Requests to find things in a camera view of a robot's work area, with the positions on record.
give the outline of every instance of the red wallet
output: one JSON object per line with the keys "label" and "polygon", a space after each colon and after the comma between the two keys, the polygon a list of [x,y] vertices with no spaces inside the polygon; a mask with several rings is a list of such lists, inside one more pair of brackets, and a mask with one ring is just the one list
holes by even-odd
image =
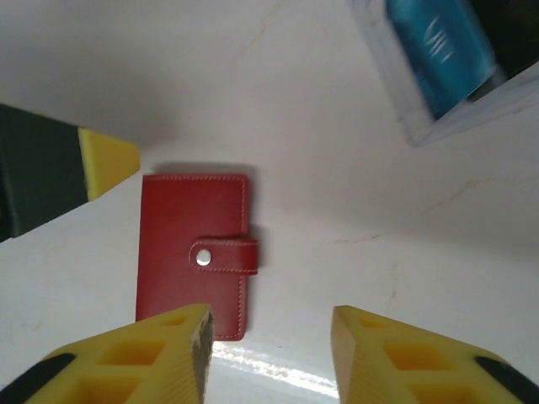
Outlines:
{"label": "red wallet", "polygon": [[216,339],[242,339],[259,256],[248,228],[245,175],[144,176],[136,319],[206,303]]}

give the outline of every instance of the white surface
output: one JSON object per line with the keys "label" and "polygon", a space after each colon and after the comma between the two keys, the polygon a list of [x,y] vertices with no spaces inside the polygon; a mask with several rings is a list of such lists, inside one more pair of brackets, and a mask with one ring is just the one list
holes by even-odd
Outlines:
{"label": "white surface", "polygon": [[[253,174],[264,267],[207,402],[336,402],[341,304],[539,381],[537,110],[408,147],[344,0],[3,0],[0,38],[3,102],[136,141],[141,174]],[[133,321],[141,174],[0,245],[0,384]]]}

